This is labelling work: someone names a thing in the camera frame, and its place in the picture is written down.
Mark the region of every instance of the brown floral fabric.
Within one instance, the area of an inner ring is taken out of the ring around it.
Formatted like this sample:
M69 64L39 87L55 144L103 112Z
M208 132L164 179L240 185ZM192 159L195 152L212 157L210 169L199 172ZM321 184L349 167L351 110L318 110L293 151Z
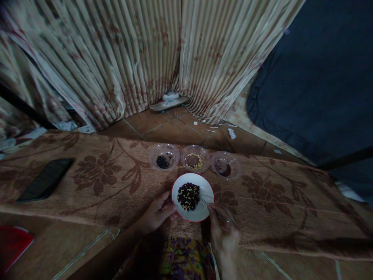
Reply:
M148 155L154 145L49 131L0 161L0 211L126 227L187 172L181 163L170 172L152 169ZM48 199L14 203L49 161L67 157L75 161ZM211 184L215 201L235 215L242 231L240 246L373 260L372 232L326 172L266 157L236 158L242 165L238 180L222 180L211 169L202 176ZM193 224L179 217L167 220L162 230L175 237L208 239L209 220Z

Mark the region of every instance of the blue fabric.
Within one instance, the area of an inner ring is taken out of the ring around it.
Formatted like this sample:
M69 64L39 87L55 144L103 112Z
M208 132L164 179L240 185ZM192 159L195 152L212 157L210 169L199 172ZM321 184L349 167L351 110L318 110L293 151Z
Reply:
M250 119L322 164L373 144L373 1L307 0L252 86ZM373 159L333 170L373 204Z

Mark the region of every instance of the curtain fold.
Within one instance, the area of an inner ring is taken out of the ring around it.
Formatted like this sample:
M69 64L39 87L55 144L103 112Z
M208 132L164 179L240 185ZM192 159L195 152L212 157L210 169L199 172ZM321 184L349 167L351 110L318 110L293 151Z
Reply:
M304 0L183 1L180 91L216 124L260 68Z
M8 36L97 130L167 91L217 123L304 0L18 0Z
M50 122L71 120L58 95L21 48L3 31L0 31L0 61L0 81L7 88ZM16 137L38 126L24 113L0 98L0 140Z

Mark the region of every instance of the hand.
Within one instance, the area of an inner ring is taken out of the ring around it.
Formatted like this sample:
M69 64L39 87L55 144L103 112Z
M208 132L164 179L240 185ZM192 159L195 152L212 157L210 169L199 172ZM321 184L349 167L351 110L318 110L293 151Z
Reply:
M176 205L171 203L169 192L154 199L145 214L135 223L141 234L149 234L161 226L170 217L171 221L177 217Z
M230 264L234 264L237 260L238 244L240 241L241 233L234 220L234 216L231 211L219 204L210 203L207 206L210 212L211 219L211 247L215 255L218 264L226 264L228 260L232 261ZM219 223L215 209L227 220Z

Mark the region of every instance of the black phone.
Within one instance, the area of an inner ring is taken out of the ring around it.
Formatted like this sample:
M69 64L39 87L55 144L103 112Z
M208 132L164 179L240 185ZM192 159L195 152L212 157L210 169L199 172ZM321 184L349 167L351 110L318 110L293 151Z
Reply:
M48 198L65 175L74 159L56 159L49 162L42 172L25 189L17 202L28 202Z

